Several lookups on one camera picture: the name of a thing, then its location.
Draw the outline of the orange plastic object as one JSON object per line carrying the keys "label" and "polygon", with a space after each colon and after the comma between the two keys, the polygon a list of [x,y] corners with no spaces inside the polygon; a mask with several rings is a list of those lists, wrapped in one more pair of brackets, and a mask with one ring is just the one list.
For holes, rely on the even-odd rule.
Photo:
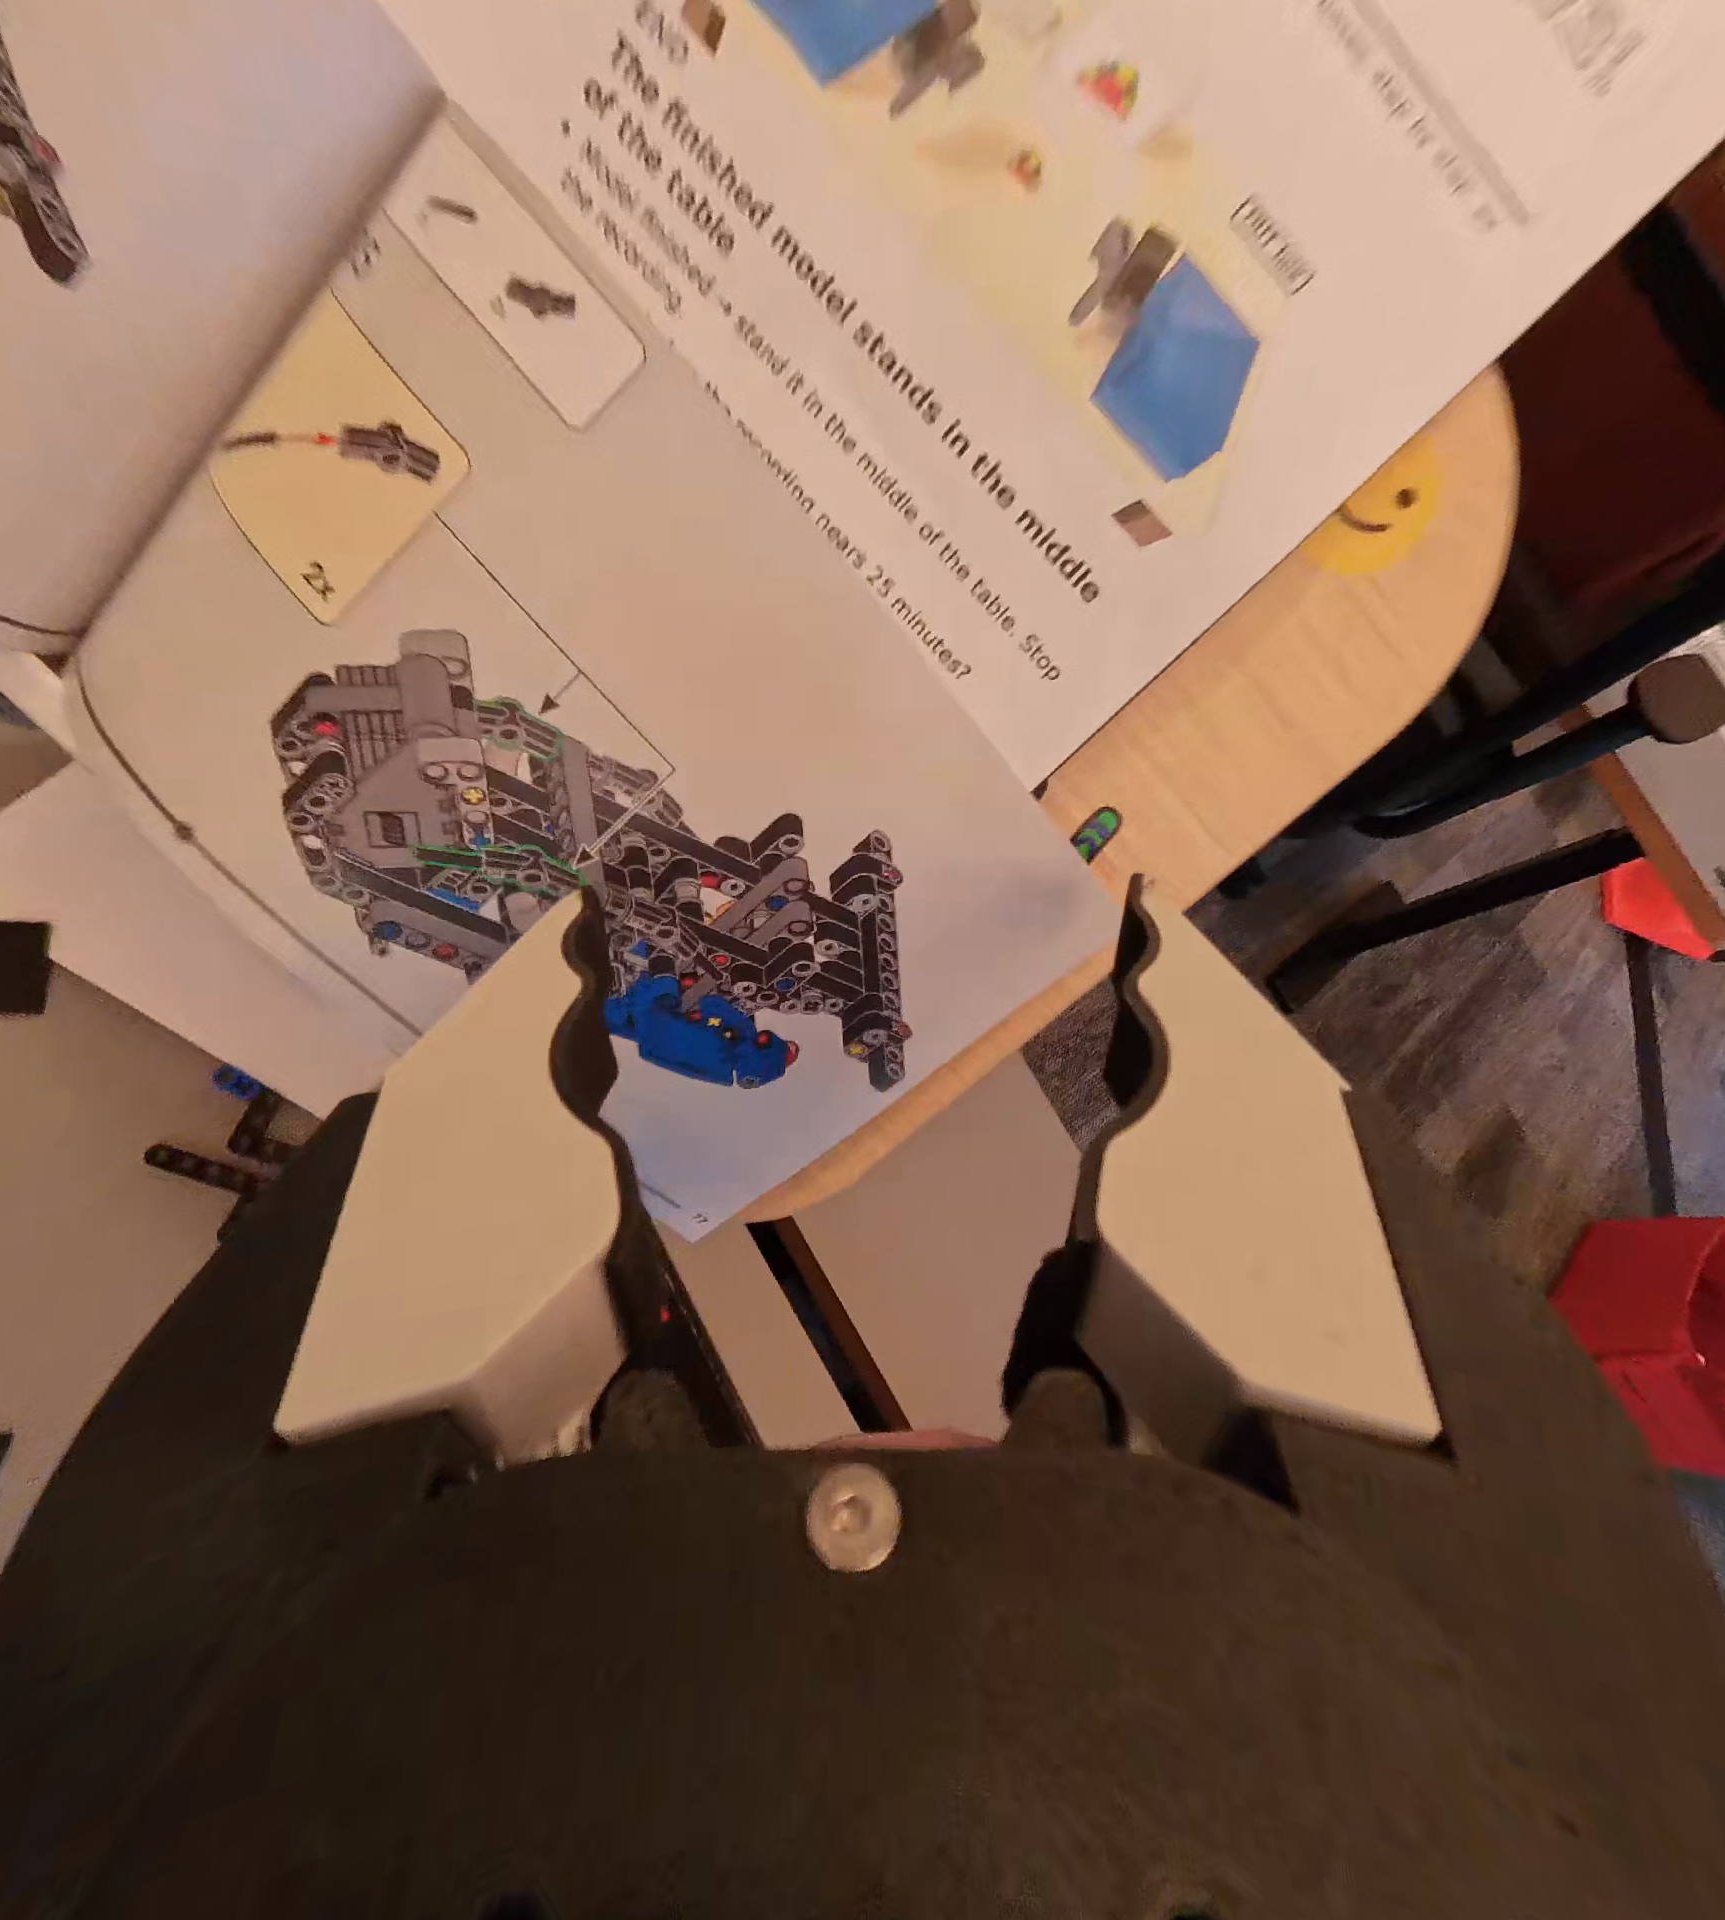
{"label": "orange plastic object", "polygon": [[1708,963],[1714,954],[1725,950],[1725,934],[1710,941],[1697,930],[1683,902],[1646,858],[1604,875],[1600,905],[1607,926],[1691,963]]}

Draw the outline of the black bent beam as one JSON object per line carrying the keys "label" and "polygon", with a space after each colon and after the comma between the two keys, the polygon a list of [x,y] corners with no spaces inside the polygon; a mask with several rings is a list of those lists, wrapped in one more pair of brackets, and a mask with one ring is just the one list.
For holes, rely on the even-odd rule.
{"label": "black bent beam", "polygon": [[258,1196],[268,1180],[247,1167],[206,1158],[183,1147],[155,1143],[145,1150],[145,1168],[186,1185],[230,1194],[236,1202]]}

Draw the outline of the white stand base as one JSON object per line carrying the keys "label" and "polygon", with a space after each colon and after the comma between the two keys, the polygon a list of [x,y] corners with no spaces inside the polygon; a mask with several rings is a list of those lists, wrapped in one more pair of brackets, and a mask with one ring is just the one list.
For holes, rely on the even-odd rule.
{"label": "white stand base", "polygon": [[247,936],[75,767],[0,808],[0,920],[49,925],[63,970],[320,1119],[413,1044]]}

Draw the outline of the yellow smiley sticker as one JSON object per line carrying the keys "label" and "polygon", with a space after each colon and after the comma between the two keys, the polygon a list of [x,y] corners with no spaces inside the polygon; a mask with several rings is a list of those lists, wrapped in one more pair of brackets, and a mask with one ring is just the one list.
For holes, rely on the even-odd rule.
{"label": "yellow smiley sticker", "polygon": [[1304,543],[1301,556],[1336,578],[1384,575],[1421,544],[1443,499],[1436,435],[1417,435],[1326,517]]}

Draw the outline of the red storage bin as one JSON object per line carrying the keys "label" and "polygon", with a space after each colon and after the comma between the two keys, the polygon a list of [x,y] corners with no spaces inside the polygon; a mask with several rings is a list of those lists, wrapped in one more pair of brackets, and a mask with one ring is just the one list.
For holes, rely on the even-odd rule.
{"label": "red storage bin", "polygon": [[1658,1462],[1725,1479],[1725,1216],[1602,1221],[1549,1303]]}

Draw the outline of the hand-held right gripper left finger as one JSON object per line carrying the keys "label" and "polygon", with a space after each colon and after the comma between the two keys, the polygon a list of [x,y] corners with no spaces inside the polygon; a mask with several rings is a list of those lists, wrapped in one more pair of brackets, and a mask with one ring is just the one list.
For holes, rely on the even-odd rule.
{"label": "hand-held right gripper left finger", "polygon": [[627,1357],[604,963],[586,889],[386,1072],[274,1411],[282,1442],[441,1414],[509,1464],[592,1412]]}

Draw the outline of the black metal frame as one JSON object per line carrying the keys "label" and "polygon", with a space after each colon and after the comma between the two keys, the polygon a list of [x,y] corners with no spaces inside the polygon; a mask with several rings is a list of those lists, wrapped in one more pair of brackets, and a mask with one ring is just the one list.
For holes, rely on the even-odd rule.
{"label": "black metal frame", "polygon": [[[1588,771],[1598,785],[1595,777],[1639,742],[1688,746],[1725,725],[1725,690],[1708,667],[1681,654],[1683,645],[1725,625],[1725,547],[1593,646],[1581,646],[1581,627],[1556,605],[1546,575],[1530,561],[1507,564],[1497,615],[1504,637],[1520,637],[1548,672],[1460,733],[1428,725],[1428,746],[1400,740],[1316,805],[1289,838],[1350,830],[1391,848],[1569,774]],[[1265,990],[1282,1013],[1295,1014],[1355,959],[1646,858],[1617,815],[1616,828],[1421,900],[1380,914],[1357,907],[1282,959]]]}

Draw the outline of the grey desk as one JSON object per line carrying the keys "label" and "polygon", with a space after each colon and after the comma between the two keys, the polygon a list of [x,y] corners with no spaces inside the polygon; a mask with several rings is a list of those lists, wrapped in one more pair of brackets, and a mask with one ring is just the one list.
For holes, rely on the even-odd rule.
{"label": "grey desk", "polygon": [[[0,1021],[0,1570],[106,1384],[217,1246],[218,1192],[145,1168],[155,1143],[217,1147],[233,1104],[176,1035],[57,972],[49,1008]],[[1031,1068],[994,1068],[879,1165],[875,1242],[839,1299],[906,1422],[1003,1431],[1019,1296],[1063,1241],[1079,1150]]]}

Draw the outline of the instruction booklet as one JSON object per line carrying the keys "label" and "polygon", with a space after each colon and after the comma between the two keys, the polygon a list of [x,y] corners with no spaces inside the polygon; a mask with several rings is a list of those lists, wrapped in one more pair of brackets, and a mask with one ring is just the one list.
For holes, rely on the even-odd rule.
{"label": "instruction booklet", "polygon": [[698,1239],[1105,898],[671,341],[551,4],[0,4],[0,695],[323,1041],[324,1104],[607,898],[604,1116]]}

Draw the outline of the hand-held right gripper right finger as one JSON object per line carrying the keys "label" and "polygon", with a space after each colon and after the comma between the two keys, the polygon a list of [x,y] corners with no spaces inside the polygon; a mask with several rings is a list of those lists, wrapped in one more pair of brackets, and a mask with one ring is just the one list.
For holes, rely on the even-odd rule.
{"label": "hand-held right gripper right finger", "polygon": [[1149,876],[1111,987],[1115,1116],[1025,1295],[1004,1412],[1076,1375],[1162,1448],[1261,1417],[1443,1442],[1347,1081]]}

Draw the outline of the printed paper sheet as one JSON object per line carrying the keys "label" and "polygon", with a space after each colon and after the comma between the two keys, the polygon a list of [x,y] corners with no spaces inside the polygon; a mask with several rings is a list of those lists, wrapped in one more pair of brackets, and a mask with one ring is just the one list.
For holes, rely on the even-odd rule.
{"label": "printed paper sheet", "polygon": [[1725,2],[415,2],[1027,783],[1725,139]]}

